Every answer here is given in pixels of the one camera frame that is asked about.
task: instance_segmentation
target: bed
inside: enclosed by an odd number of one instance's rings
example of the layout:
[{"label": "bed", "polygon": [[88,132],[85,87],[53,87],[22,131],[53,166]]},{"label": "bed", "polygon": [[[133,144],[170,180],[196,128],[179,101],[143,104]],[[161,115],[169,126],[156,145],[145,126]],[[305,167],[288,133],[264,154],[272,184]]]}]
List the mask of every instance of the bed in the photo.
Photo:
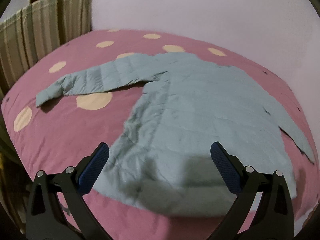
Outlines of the bed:
[{"label": "bed", "polygon": [[[92,31],[49,53],[30,68],[5,95],[2,113],[10,138],[31,178],[38,170],[58,173],[75,166],[100,142],[111,146],[123,132],[125,120],[142,95],[144,83],[111,92],[60,97],[36,107],[36,95],[60,77],[116,59],[143,53],[194,53],[218,65],[245,71],[273,96],[303,131],[313,152],[314,164],[281,131],[297,184],[293,199],[295,221],[319,199],[316,147],[302,107],[288,85],[266,68],[227,49],[173,34],[136,31]],[[68,221],[76,226],[60,195]],[[84,196],[99,223],[114,239],[206,239],[223,217],[168,217],[125,205],[95,190]],[[251,212],[242,230],[250,225]]]}]

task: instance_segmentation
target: blue gripper pad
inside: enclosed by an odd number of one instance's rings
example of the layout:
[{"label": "blue gripper pad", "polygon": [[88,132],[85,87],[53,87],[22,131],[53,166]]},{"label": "blue gripper pad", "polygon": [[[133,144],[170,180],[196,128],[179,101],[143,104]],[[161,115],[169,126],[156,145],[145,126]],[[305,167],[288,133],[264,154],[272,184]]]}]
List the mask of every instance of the blue gripper pad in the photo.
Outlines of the blue gripper pad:
[{"label": "blue gripper pad", "polygon": [[106,143],[101,143],[95,150],[93,158],[78,178],[78,193],[80,195],[90,192],[108,158],[109,147]]},{"label": "blue gripper pad", "polygon": [[242,192],[241,187],[241,177],[237,172],[236,168],[230,162],[229,158],[223,152],[225,149],[220,145],[219,142],[215,142],[211,145],[211,158],[218,168],[220,175],[222,176],[225,184],[227,185],[229,191],[234,194],[239,194]]}]

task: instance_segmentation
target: mattress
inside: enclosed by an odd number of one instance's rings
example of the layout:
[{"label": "mattress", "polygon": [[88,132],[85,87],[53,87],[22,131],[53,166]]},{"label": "mattress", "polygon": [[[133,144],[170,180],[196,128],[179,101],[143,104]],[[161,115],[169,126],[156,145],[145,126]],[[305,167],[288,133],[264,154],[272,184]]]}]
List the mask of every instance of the mattress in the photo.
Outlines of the mattress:
[{"label": "mattress", "polygon": [[[62,97],[36,108],[36,95],[61,76],[100,65],[133,53],[155,55],[190,52],[218,65],[244,70],[281,103],[303,131],[315,154],[315,164],[282,132],[297,184],[293,200],[295,220],[314,207],[319,198],[318,156],[302,107],[288,85],[266,68],[226,49],[167,33],[102,30],[90,32],[59,47],[28,70],[2,102],[10,138],[31,178],[38,170],[47,174],[75,166],[96,146],[109,146],[123,131],[123,124],[142,93],[142,84],[81,96]],[[75,222],[61,195],[68,221]],[[206,239],[222,218],[170,218],[124,205],[92,190],[84,196],[88,207],[114,239]],[[250,213],[242,230],[250,225]]]}]

